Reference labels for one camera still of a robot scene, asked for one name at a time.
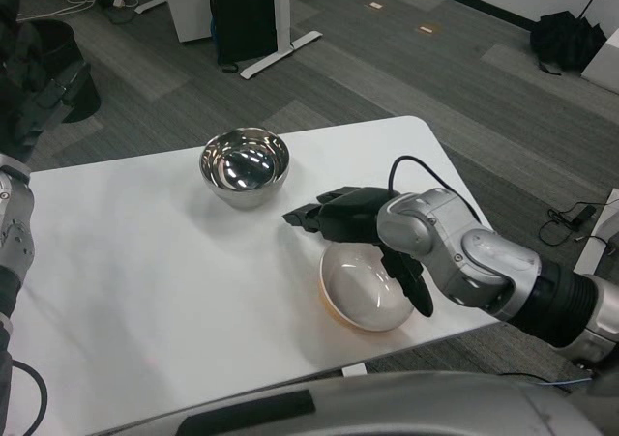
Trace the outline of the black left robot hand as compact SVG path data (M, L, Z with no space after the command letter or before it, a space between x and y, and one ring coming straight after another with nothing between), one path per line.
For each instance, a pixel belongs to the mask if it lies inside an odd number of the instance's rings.
M45 129L78 106L91 75L81 56L51 68L44 36L34 22L17 21L18 7L19 0L1 0L1 153L27 162Z

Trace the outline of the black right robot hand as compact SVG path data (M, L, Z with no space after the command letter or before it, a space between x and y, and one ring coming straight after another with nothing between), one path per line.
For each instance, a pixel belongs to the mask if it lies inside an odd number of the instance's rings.
M282 218L309 233L319 233L330 242L378 247L387 274L400 284L408 301L422 315L430 317L433 302L422 276L421 263L387 247L377 233L379 210L397 195L383 188L343 187L319 195L315 203L294 209Z

